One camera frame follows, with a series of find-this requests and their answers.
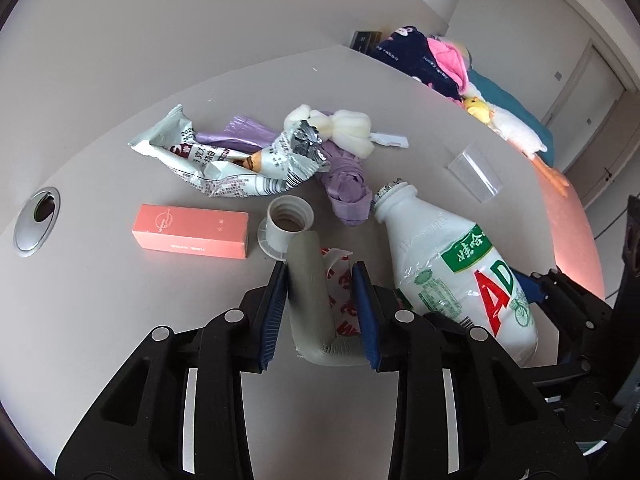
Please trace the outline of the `silver snack wrapper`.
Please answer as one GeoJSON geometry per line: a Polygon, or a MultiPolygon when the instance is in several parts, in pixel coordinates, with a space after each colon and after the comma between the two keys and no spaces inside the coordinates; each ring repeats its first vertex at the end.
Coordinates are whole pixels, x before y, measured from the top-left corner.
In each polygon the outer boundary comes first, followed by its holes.
{"type": "Polygon", "coordinates": [[[198,143],[191,119],[175,106],[129,142],[209,197],[244,198],[288,192],[330,170],[318,131],[302,120],[254,154],[198,143]]]}

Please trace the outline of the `black wall socket panel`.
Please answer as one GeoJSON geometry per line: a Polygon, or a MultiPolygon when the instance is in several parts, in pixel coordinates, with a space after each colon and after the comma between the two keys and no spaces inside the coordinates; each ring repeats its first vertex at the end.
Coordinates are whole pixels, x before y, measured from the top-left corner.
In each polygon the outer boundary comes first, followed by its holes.
{"type": "Polygon", "coordinates": [[[370,55],[381,41],[382,32],[378,30],[356,30],[349,47],[357,52],[370,55]]]}

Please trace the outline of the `pink bed sheet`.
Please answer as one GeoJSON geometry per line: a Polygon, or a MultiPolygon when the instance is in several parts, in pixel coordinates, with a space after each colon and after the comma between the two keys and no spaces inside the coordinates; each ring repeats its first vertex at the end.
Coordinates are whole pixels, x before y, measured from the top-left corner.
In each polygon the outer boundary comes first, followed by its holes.
{"type": "Polygon", "coordinates": [[[530,160],[540,184],[550,223],[556,267],[593,295],[603,299],[600,258],[591,226],[573,185],[538,155],[530,160]]]}

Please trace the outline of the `white AD milk bottle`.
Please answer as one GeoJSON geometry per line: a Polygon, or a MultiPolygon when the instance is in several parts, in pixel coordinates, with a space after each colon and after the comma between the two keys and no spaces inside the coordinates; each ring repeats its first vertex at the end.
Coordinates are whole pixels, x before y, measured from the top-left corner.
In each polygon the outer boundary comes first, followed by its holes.
{"type": "Polygon", "coordinates": [[[518,365],[530,361],[538,333],[529,302],[477,223],[421,200],[401,179],[378,190],[372,210],[386,227],[394,283],[411,310],[480,326],[518,365]]]}

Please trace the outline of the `clear plastic case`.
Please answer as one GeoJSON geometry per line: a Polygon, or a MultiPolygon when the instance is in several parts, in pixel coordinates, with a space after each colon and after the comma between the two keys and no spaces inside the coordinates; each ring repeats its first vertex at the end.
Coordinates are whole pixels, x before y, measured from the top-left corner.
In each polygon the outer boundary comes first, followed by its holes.
{"type": "Polygon", "coordinates": [[[502,190],[502,181],[474,144],[457,154],[447,169],[481,203],[491,200],[502,190]]]}

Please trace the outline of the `white cotton knot toy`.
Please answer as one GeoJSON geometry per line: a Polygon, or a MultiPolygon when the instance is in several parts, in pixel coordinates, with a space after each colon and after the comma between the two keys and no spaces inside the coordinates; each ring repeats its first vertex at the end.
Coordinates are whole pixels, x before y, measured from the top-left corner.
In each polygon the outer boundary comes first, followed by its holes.
{"type": "Polygon", "coordinates": [[[284,118],[283,128],[293,127],[302,120],[314,127],[323,141],[331,141],[359,159],[366,159],[374,150],[370,139],[371,119],[367,114],[338,110],[328,115],[302,104],[284,118]]]}

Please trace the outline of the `white door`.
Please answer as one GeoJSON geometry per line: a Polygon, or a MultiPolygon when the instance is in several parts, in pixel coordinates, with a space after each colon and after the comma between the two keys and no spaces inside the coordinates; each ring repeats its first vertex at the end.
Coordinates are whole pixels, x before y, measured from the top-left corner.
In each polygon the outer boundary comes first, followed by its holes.
{"type": "Polygon", "coordinates": [[[591,63],[593,58],[600,58],[603,64],[608,68],[608,70],[615,76],[618,83],[623,87],[624,90],[629,90],[634,88],[632,85],[634,82],[630,78],[626,68],[618,59],[615,52],[605,43],[602,38],[591,37],[585,50],[582,51],[574,70],[568,76],[564,87],[550,106],[547,114],[542,118],[542,123],[548,128],[551,129],[552,122],[554,118],[559,112],[562,110],[566,101],[570,98],[572,93],[576,90],[578,84],[582,80],[584,73],[591,63]]]}

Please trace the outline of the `yellow duck plush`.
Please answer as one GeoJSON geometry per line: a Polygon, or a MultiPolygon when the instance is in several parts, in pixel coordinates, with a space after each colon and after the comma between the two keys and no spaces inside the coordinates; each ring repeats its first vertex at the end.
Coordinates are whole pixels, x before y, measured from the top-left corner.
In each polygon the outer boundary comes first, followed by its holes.
{"type": "Polygon", "coordinates": [[[463,100],[465,110],[484,125],[490,125],[494,119],[494,110],[479,96],[470,96],[463,100]]]}

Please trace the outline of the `white goose plush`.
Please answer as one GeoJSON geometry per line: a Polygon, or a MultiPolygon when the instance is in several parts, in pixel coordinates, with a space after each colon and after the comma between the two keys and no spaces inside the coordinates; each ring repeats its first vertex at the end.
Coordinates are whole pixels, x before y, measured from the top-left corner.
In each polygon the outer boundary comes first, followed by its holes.
{"type": "MultiPolygon", "coordinates": [[[[470,96],[479,96],[483,99],[483,96],[474,84],[469,82],[465,87],[465,92],[462,94],[462,103],[465,98],[469,98],[470,96]]],[[[539,152],[547,151],[547,147],[541,142],[537,133],[507,110],[492,105],[491,103],[488,104],[494,110],[494,119],[490,125],[485,126],[494,133],[497,133],[502,140],[514,146],[514,148],[528,158],[537,170],[551,183],[555,191],[561,196],[567,197],[570,182],[568,182],[567,178],[560,174],[558,170],[548,166],[538,155],[539,152]]]]}

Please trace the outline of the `pink cardboard box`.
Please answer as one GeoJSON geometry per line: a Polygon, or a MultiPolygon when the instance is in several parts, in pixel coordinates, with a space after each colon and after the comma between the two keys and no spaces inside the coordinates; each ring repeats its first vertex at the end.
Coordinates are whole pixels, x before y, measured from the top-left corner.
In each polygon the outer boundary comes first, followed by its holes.
{"type": "Polygon", "coordinates": [[[131,232],[147,250],[241,260],[247,256],[248,213],[143,204],[131,232]]]}

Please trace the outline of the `navy pink clothes pile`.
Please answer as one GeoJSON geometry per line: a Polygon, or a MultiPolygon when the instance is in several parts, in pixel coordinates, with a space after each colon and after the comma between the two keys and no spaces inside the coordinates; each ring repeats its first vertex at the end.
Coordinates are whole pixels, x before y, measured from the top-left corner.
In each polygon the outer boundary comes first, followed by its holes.
{"type": "Polygon", "coordinates": [[[418,80],[447,99],[462,101],[469,84],[461,52],[452,44],[427,37],[414,26],[399,27],[370,57],[418,80]]]}

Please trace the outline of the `silver desk grommet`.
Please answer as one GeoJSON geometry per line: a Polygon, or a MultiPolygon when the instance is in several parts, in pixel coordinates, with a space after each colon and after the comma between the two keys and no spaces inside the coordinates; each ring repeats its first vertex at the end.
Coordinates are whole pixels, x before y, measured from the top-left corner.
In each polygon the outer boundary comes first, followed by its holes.
{"type": "Polygon", "coordinates": [[[61,208],[57,188],[40,188],[25,203],[14,224],[13,245],[20,257],[32,256],[51,234],[61,208]]]}

